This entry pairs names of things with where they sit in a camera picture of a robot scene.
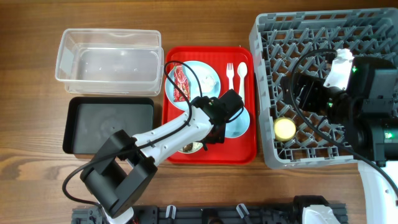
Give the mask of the light blue bowl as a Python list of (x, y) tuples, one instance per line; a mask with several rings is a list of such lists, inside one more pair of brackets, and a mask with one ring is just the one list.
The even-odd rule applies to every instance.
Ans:
[(226, 124), (226, 138), (238, 138), (242, 136), (249, 128), (250, 115), (246, 108), (243, 108), (242, 111), (237, 112), (233, 118), (234, 120), (232, 122)]

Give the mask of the yellow plastic cup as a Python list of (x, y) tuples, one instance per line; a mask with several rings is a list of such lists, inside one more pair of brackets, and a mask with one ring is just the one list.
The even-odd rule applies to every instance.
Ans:
[(277, 118), (274, 121), (275, 139), (278, 141), (289, 141), (296, 133), (296, 125), (289, 118)]

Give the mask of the white napkin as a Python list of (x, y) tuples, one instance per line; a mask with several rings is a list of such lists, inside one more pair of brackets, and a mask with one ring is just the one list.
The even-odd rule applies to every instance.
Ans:
[(213, 91), (216, 85), (216, 80), (211, 75), (203, 76), (199, 79), (199, 81), (200, 81), (201, 91), (203, 93), (209, 93)]

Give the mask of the red snack wrapper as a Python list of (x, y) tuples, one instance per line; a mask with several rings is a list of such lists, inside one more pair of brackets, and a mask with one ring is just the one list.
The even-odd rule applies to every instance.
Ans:
[(184, 96), (190, 100), (190, 86), (189, 79), (183, 71), (182, 65), (174, 64), (174, 83), (181, 89), (182, 93), (174, 88), (174, 102), (185, 101)]

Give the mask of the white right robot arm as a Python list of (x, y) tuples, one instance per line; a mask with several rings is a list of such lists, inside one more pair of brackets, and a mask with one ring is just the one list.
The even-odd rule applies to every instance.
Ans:
[(326, 78), (294, 70), (281, 80), (284, 101), (298, 114), (319, 114), (345, 129), (358, 161), (368, 223), (397, 223), (397, 67), (377, 57), (328, 56)]

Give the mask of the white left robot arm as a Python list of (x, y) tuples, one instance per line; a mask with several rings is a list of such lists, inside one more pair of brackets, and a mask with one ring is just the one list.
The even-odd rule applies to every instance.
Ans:
[(226, 123), (240, 109), (241, 103), (226, 96), (198, 96), (180, 116), (152, 131), (133, 136), (118, 131), (81, 168), (80, 179), (107, 220), (126, 223), (159, 164), (193, 142), (223, 142)]

